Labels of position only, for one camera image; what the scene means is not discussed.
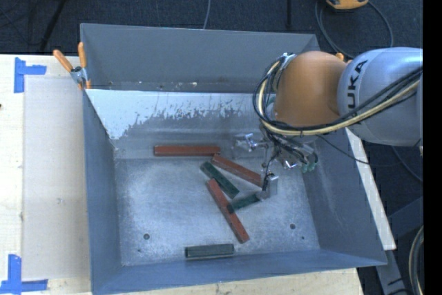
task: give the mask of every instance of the dark green block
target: dark green block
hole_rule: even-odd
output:
[[[187,259],[205,259],[232,256],[235,253],[235,247],[231,243],[219,245],[205,245],[186,247],[185,255]]]
[[[260,199],[256,196],[256,194],[251,194],[248,197],[233,201],[230,205],[227,206],[227,210],[229,210],[229,213],[232,214],[238,209],[247,207],[248,205],[259,201]]]
[[[210,162],[205,162],[201,165],[201,171],[204,172],[209,178],[215,178],[216,182],[220,185],[221,190],[226,193],[230,199],[235,198],[235,196],[240,192],[232,182],[230,182],[222,173],[220,173],[216,167],[214,167]]]

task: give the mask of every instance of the white table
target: white table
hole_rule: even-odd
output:
[[[46,66],[14,93],[15,57]],[[77,57],[68,58],[74,66]],[[0,280],[8,254],[22,280],[49,279],[38,294],[90,294],[81,92],[52,56],[0,55]],[[32,111],[29,117],[25,107]],[[355,156],[367,160],[349,132]],[[385,250],[395,249],[370,167],[357,163]],[[198,285],[136,294],[363,294],[355,269]]]

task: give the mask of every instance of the red bar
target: red bar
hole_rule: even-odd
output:
[[[213,199],[215,200],[218,208],[220,208],[222,215],[226,218],[227,222],[229,223],[229,226],[236,235],[238,241],[240,241],[240,243],[248,241],[250,237],[246,229],[244,228],[240,219],[235,213],[232,214],[229,213],[227,206],[230,203],[214,178],[211,178],[207,182],[207,188],[209,189],[209,192],[212,195]]]
[[[212,157],[212,164],[237,175],[250,183],[256,184],[258,187],[262,187],[261,176],[259,173],[246,169],[244,166],[236,164],[220,155],[214,155]]]
[[[218,146],[157,145],[155,156],[212,156],[221,151]]]

